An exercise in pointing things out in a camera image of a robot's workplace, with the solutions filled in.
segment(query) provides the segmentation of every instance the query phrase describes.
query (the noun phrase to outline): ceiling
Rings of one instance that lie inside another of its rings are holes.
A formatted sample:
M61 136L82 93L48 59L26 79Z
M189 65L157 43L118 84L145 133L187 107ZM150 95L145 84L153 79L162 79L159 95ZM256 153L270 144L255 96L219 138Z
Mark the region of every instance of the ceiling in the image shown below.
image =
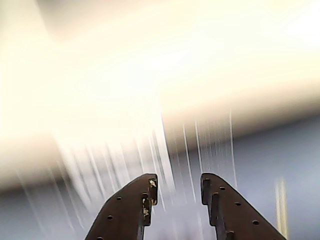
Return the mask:
M231 112L236 137L320 112L315 0L18 2L1 2L4 140L116 133L117 110L150 93L166 132Z

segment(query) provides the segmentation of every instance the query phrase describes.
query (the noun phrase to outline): dark brown metal plate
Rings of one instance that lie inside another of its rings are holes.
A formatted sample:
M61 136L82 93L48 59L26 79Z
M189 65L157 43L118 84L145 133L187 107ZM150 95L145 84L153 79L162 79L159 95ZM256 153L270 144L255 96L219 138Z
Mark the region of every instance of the dark brown metal plate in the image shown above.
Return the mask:
M212 173L201 175L202 204L217 240L285 240L232 186Z
M142 240L157 200L157 175L136 178L106 201L85 240Z

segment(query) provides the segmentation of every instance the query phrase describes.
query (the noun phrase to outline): overexposed light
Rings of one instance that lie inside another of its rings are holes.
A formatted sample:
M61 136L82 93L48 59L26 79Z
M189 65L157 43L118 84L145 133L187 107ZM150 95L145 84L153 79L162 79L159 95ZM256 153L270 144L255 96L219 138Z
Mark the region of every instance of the overexposed light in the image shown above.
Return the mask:
M320 1L316 1L287 26L287 34L312 45L320 46Z
M188 55L189 50L183 50L166 55L155 56L143 62L145 70L168 70L171 67L181 63Z

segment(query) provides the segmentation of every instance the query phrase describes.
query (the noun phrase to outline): gray wall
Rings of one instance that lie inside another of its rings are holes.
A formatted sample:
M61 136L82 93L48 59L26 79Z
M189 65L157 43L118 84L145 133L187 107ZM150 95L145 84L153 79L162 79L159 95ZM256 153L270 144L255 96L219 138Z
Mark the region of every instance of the gray wall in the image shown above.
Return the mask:
M181 129L175 134L184 138ZM193 133L186 133L187 145L194 141L192 136ZM319 144L320 117L234 140L238 190L273 225L275 180L285 178L291 240L319 239ZM146 240L215 239L206 207L200 203L200 163L203 172L224 175L234 184L230 142L215 148L214 144L203 145L201 160L197 149L188 152L169 149L176 194L164 199L166 212L161 204L154 207L152 225L145 230ZM68 182L25 190L0 197L1 239L84 239L95 214L86 211Z
M288 238L318 240L320 117L234 141L238 190L276 224L275 180L284 177Z

